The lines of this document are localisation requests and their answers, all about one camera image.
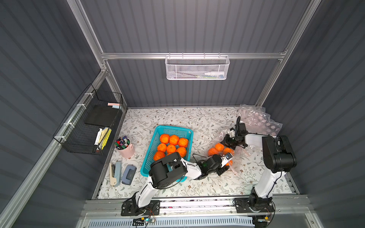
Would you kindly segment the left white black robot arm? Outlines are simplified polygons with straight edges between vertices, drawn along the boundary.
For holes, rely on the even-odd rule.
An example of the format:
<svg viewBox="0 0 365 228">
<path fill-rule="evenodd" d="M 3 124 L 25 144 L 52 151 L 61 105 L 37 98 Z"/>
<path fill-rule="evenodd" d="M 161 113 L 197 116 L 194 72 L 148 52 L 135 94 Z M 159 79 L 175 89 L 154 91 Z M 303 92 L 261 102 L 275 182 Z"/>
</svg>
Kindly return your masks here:
<svg viewBox="0 0 365 228">
<path fill-rule="evenodd" d="M 137 210 L 146 208 L 159 190 L 171 188 L 185 177 L 199 181 L 212 173 L 220 176 L 229 169 L 226 164 L 232 158 L 232 153 L 214 154 L 195 163 L 183 159 L 179 153 L 161 158 L 151 164 L 146 183 L 132 196 L 133 206 Z"/>
</svg>

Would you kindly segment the small bag orange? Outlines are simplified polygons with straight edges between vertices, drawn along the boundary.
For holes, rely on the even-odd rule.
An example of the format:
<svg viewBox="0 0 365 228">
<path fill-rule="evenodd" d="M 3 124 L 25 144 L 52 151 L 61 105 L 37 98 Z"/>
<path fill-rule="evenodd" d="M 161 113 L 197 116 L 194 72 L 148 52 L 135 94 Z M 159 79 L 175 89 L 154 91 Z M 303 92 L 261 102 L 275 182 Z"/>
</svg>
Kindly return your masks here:
<svg viewBox="0 0 365 228">
<path fill-rule="evenodd" d="M 220 152 L 216 148 L 211 148 L 208 150 L 208 156 L 213 156 L 215 154 L 219 154 Z"/>
<path fill-rule="evenodd" d="M 224 155 L 226 155 L 226 154 L 231 154 L 232 156 L 234 156 L 235 152 L 234 152 L 234 150 L 233 150 L 233 149 L 226 147 L 226 148 L 223 150 L 223 154 L 224 154 Z"/>
<path fill-rule="evenodd" d="M 214 147 L 219 152 L 222 152 L 225 149 L 225 146 L 221 143 L 217 143 Z"/>
</svg>

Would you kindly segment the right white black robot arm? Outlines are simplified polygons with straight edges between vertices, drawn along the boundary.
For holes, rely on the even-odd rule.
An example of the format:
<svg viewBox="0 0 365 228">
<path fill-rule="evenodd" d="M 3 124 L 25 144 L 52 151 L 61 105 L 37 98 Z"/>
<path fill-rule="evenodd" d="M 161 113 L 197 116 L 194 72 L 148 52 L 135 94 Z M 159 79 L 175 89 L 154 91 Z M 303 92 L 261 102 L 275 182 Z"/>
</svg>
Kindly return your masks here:
<svg viewBox="0 0 365 228">
<path fill-rule="evenodd" d="M 273 191 L 279 180 L 297 165 L 292 146 L 286 136 L 271 136 L 249 133 L 241 117 L 237 117 L 234 136 L 226 134 L 221 141 L 225 147 L 236 149 L 237 146 L 246 148 L 256 146 L 262 148 L 265 170 L 258 184 L 252 188 L 248 199 L 251 208 L 266 206 L 272 202 Z"/>
</svg>

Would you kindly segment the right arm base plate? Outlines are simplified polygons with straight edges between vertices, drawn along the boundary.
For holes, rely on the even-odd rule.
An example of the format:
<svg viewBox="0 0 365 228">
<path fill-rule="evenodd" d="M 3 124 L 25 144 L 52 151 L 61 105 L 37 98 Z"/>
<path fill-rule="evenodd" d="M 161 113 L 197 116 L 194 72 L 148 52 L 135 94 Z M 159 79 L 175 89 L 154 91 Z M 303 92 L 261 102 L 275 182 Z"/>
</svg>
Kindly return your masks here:
<svg viewBox="0 0 365 228">
<path fill-rule="evenodd" d="M 269 214 L 275 211 L 272 198 L 234 198 L 232 201 L 237 213 L 259 213 L 268 212 Z"/>
</svg>

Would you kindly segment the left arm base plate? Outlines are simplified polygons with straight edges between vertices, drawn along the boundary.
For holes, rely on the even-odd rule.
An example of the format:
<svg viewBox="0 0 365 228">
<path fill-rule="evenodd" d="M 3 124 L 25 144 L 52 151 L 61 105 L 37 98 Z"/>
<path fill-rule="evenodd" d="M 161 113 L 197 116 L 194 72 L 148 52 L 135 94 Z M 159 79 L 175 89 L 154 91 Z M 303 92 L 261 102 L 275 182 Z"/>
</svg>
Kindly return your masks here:
<svg viewBox="0 0 365 228">
<path fill-rule="evenodd" d="M 120 215 L 122 217 L 159 215 L 160 203 L 159 200 L 152 200 L 147 206 L 138 207 L 133 200 L 129 199 L 123 202 Z"/>
</svg>

